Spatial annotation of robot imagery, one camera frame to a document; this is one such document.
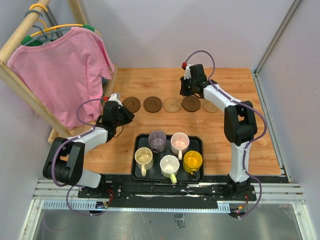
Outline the brown wooden coaster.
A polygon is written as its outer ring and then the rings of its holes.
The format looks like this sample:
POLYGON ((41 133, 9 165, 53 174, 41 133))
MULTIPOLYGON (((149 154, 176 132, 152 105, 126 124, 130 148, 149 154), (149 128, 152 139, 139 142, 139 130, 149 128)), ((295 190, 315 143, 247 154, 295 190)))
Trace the brown wooden coaster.
POLYGON ((126 99, 124 99, 122 104, 131 113, 135 113, 141 108, 140 100, 138 98, 136 98, 136 97, 133 97, 133 96, 132 97, 127 97, 126 99))
POLYGON ((181 104, 187 112, 196 112, 201 107, 201 101, 195 96, 184 97, 181 104))
POLYGON ((147 97, 143 102, 144 109, 149 113, 157 113, 163 106, 162 100, 156 96, 147 97))

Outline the woven rattan coaster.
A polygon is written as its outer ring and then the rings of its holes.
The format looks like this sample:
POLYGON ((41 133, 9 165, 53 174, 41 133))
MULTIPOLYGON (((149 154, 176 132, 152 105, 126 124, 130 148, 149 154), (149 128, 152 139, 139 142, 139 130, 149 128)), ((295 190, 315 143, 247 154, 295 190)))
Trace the woven rattan coaster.
POLYGON ((209 113, 217 113, 220 109, 209 100, 203 101, 203 108, 209 113))
POLYGON ((182 108, 182 101, 176 97, 169 97, 163 102, 163 108, 168 113, 177 113, 182 108))

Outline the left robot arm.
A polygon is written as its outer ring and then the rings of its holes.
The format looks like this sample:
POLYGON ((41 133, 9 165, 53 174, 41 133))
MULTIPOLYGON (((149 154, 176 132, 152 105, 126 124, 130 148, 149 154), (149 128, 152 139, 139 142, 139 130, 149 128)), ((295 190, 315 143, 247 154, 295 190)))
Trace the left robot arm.
POLYGON ((107 101, 103 113, 90 130, 70 138, 57 137, 52 142, 42 175, 58 187, 88 187, 91 194, 101 198, 107 193, 102 175, 84 169, 85 154, 115 137, 117 128, 131 123, 135 115, 116 100, 107 101))

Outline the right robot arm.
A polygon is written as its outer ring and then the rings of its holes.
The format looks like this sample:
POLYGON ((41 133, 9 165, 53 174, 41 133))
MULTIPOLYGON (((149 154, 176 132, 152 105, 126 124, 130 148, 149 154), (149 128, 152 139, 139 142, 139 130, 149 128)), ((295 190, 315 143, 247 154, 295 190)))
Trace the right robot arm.
POLYGON ((224 114, 223 131, 231 145, 230 179, 234 182, 226 188, 227 196, 232 200, 240 199, 245 189, 242 182, 247 181, 246 174, 250 150, 249 142, 257 134, 257 122, 252 104, 242 102, 224 91, 215 81, 209 81, 202 64, 184 62, 184 76, 180 78, 180 95, 184 97, 199 95, 221 110, 224 114))

